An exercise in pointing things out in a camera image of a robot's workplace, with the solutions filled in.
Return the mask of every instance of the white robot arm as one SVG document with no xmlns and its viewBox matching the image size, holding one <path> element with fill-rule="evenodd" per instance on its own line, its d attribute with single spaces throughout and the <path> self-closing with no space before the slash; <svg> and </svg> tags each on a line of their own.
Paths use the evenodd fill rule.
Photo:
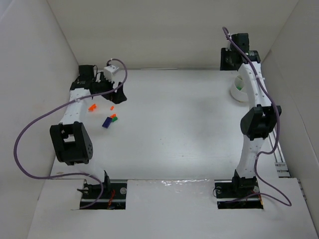
<svg viewBox="0 0 319 239">
<path fill-rule="evenodd" d="M 260 68 L 261 64 L 257 62 L 253 62 L 253 64 L 259 76 L 261 77 L 260 79 L 263 79 Z M 249 64 L 242 64 L 238 69 L 238 72 L 245 83 L 249 100 L 249 109 L 252 109 L 258 105 L 270 107 L 271 102 L 259 87 L 251 66 Z M 263 84 L 264 88 L 266 88 L 264 80 L 261 80 L 261 83 Z M 256 176 L 254 171 L 256 155 L 261 150 L 264 141 L 265 139 L 262 137 L 251 140 L 248 136 L 244 135 L 242 154 L 240 157 L 240 162 L 236 168 L 236 171 L 241 178 L 253 178 Z"/>
<path fill-rule="evenodd" d="M 266 89 L 261 74 L 260 57 L 257 51 L 249 50 L 248 34 L 234 34 L 231 35 L 231 39 L 252 62 L 260 84 Z M 220 70 L 237 70 L 239 72 L 245 83 L 250 109 L 240 122 L 244 144 L 234 176 L 231 182 L 215 183 L 215 188 L 218 189 L 218 198 L 242 198 L 251 194 L 254 187 L 258 185 L 254 169 L 256 156 L 261 151 L 265 139 L 274 129 L 277 118 L 271 101 L 256 80 L 256 73 L 246 58 L 233 45 L 230 45 L 230 49 L 221 49 Z M 277 109 L 281 114 L 281 107 L 277 106 Z"/>
<path fill-rule="evenodd" d="M 101 181 L 104 180 L 104 171 L 98 169 L 95 162 L 91 160 L 93 144 L 83 124 L 90 99 L 77 99 L 112 90 L 114 84 L 112 77 L 118 69 L 112 65 L 105 67 L 104 71 L 100 73 L 100 81 L 96 81 L 94 66 L 79 66 L 79 77 L 72 83 L 70 89 L 70 102 L 74 100 L 75 102 L 67 107 L 59 124 L 52 125 L 50 128 L 57 160 L 76 167 L 76 171 L 94 175 Z M 115 104 L 127 100 L 123 87 L 118 88 L 116 92 L 102 96 Z"/>
</svg>

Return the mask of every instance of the white table surface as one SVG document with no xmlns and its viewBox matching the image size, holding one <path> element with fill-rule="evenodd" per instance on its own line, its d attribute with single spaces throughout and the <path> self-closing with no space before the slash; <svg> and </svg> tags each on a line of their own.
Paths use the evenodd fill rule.
<svg viewBox="0 0 319 239">
<path fill-rule="evenodd" d="M 28 239 L 318 239 L 296 179 L 267 179 L 292 201 L 219 210 L 213 180 L 130 180 L 125 210 L 72 210 L 83 179 L 47 180 Z M 264 193 L 280 195 L 263 183 Z"/>
<path fill-rule="evenodd" d="M 85 127 L 94 159 L 111 179 L 129 180 L 125 210 L 78 209 L 83 179 L 46 180 L 28 239 L 317 239 L 296 179 L 278 178 L 273 156 L 259 171 L 292 201 L 263 197 L 264 209 L 218 210 L 213 179 L 231 179 L 239 162 L 239 122 L 248 106 L 231 98 L 236 73 L 129 71 L 128 101 L 95 98 Z M 104 119 L 116 113 L 109 129 Z M 263 147 L 269 150 L 269 142 Z M 55 162 L 52 174 L 72 167 Z M 168 179 L 196 179 L 170 181 Z M 283 198 L 259 182 L 261 192 Z"/>
<path fill-rule="evenodd" d="M 237 74 L 129 71 L 126 102 L 113 111 L 114 104 L 102 97 L 90 103 L 98 107 L 84 125 L 95 163 L 111 179 L 230 179 L 243 145 L 240 120 L 248 111 L 229 92 Z M 101 125 L 111 114 L 119 119 L 105 129 Z M 263 150 L 270 150 L 267 140 Z M 277 176 L 273 156 L 261 156 L 259 168 L 264 176 Z M 55 160 L 51 175 L 61 172 L 75 171 Z"/>
</svg>

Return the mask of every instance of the purple cable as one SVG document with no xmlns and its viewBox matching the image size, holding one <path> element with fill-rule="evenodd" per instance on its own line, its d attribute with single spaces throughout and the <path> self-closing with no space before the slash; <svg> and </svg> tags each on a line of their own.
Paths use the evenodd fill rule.
<svg viewBox="0 0 319 239">
<path fill-rule="evenodd" d="M 98 182 L 100 183 L 100 185 L 101 185 L 101 192 L 100 192 L 99 196 L 98 196 L 92 203 L 90 203 L 90 204 L 88 204 L 88 205 L 86 205 L 86 206 L 80 207 L 80 209 L 88 208 L 88 207 L 92 206 L 93 204 L 95 204 L 95 203 L 101 198 L 101 196 L 102 196 L 102 194 L 103 194 L 103 184 L 102 184 L 102 182 L 101 182 L 98 178 L 96 178 L 96 177 L 94 177 L 93 175 L 90 175 L 90 174 L 88 174 L 88 173 L 65 173 L 65 174 L 61 174 L 61 175 L 44 176 L 44 177 L 34 176 L 34 175 L 28 173 L 28 172 L 22 167 L 22 165 L 20 164 L 19 159 L 18 159 L 18 155 L 17 155 L 17 148 L 18 148 L 18 144 L 19 144 L 19 141 L 20 141 L 22 135 L 27 131 L 28 128 L 30 128 L 31 125 L 33 125 L 34 123 L 38 122 L 40 119 L 43 119 L 43 118 L 49 116 L 50 114 L 52 114 L 52 113 L 58 111 L 59 109 L 61 109 L 61 108 L 63 108 L 63 107 L 66 107 L 66 106 L 68 106 L 68 105 L 70 105 L 70 104 L 72 104 L 72 103 L 74 103 L 74 102 L 76 102 L 76 101 L 78 101 L 78 100 L 83 100 L 83 99 L 90 98 L 90 97 L 94 97 L 94 96 L 106 95 L 106 94 L 112 93 L 112 92 L 116 91 L 117 89 L 119 89 L 120 87 L 122 87 L 123 84 L 125 83 L 127 77 L 128 77 L 128 70 L 127 70 L 127 68 L 126 68 L 126 65 L 124 64 L 123 61 L 121 61 L 121 60 L 119 60 L 119 59 L 111 59 L 111 60 L 109 60 L 108 62 L 110 62 L 110 61 L 118 61 L 118 62 L 120 62 L 120 63 L 123 65 L 124 70 L 125 70 L 124 80 L 123 80 L 123 82 L 122 82 L 118 87 L 116 87 L 116 88 L 114 88 L 114 89 L 112 89 L 112 90 L 110 90 L 110 91 L 107 91 L 107 92 L 97 93 L 97 94 L 92 94 L 92 95 L 89 95 L 89 96 L 79 97 L 79 98 L 77 98 L 77 99 L 75 99 L 75 100 L 69 101 L 68 103 L 65 103 L 65 104 L 63 104 L 63 105 L 61 105 L 61 106 L 59 106 L 59 107 L 57 107 L 57 108 L 51 110 L 50 112 L 48 112 L 48 113 L 46 113 L 46 114 L 44 114 L 44 115 L 42 115 L 42 116 L 36 118 L 36 119 L 33 120 L 32 122 L 30 122 L 26 127 L 24 127 L 24 129 L 21 131 L 21 133 L 19 133 L 19 135 L 18 135 L 18 137 L 16 138 L 15 143 L 14 143 L 13 156 L 14 156 L 15 163 L 17 164 L 18 168 L 22 171 L 22 173 L 24 173 L 26 176 L 28 176 L 28 177 L 30 177 L 30 178 L 33 178 L 33 179 L 54 179 L 54 178 L 60 178 L 60 177 L 65 177 L 65 176 L 72 176 L 72 175 L 83 175 L 83 176 L 87 176 L 87 177 L 93 178 L 93 179 L 95 179 L 96 181 L 98 181 Z"/>
<path fill-rule="evenodd" d="M 276 135 L 276 140 L 275 140 L 275 143 L 274 143 L 274 147 L 273 149 L 270 151 L 270 152 L 265 152 L 265 151 L 260 151 L 257 156 L 256 156 L 256 161 L 255 161 L 255 165 L 254 165 L 254 170 L 255 170 L 255 174 L 257 176 L 257 178 L 259 178 L 260 181 L 262 181 L 263 183 L 265 183 L 266 185 L 272 187 L 273 189 L 275 189 L 276 191 L 278 191 L 281 195 L 284 196 L 284 198 L 286 198 L 286 200 L 288 201 L 288 203 L 285 203 L 269 194 L 265 194 L 265 193 L 253 193 L 253 194 L 250 194 L 244 198 L 239 198 L 239 199 L 235 199 L 235 200 L 232 200 L 232 201 L 228 201 L 229 203 L 232 203 L 232 202 L 238 202 L 238 201 L 241 201 L 241 200 L 244 200 L 244 199 L 247 199 L 247 198 L 250 198 L 252 196 L 256 196 L 256 195 L 264 195 L 264 196 L 267 196 L 267 197 L 270 197 L 288 207 L 291 207 L 292 206 L 292 203 L 291 201 L 289 200 L 289 198 L 282 192 L 280 191 L 278 188 L 276 188 L 275 186 L 271 185 L 270 183 L 266 182 L 264 179 L 262 179 L 258 172 L 257 172 L 257 162 L 258 162 L 258 159 L 259 159 L 259 156 L 261 154 L 272 154 L 275 152 L 275 150 L 277 149 L 278 147 L 278 142 L 279 142 L 279 134 L 280 134 L 280 118 L 279 118 L 279 112 L 278 112 L 278 109 L 277 109 L 277 106 L 275 104 L 275 101 L 273 100 L 273 98 L 268 94 L 268 92 L 266 91 L 266 89 L 264 88 L 264 86 L 261 84 L 261 81 L 260 81 L 260 76 L 258 75 L 257 73 L 257 70 L 256 68 L 254 67 L 254 64 L 252 63 L 252 61 L 247 57 L 247 55 L 236 45 L 236 43 L 231 39 L 230 37 L 230 34 L 229 34 L 229 31 L 226 27 L 223 27 L 223 31 L 225 33 L 225 36 L 227 38 L 227 40 L 229 40 L 229 42 L 237 49 L 237 51 L 247 60 L 247 62 L 249 63 L 249 65 L 251 66 L 251 68 L 253 69 L 253 72 L 254 72 L 254 75 L 256 77 L 256 80 L 257 80 L 257 83 L 259 85 L 259 87 L 262 89 L 262 91 L 264 92 L 264 94 L 268 97 L 268 99 L 270 100 L 271 104 L 272 104 L 272 107 L 274 108 L 274 111 L 275 111 L 275 114 L 276 114 L 276 119 L 277 119 L 277 135 Z"/>
</svg>

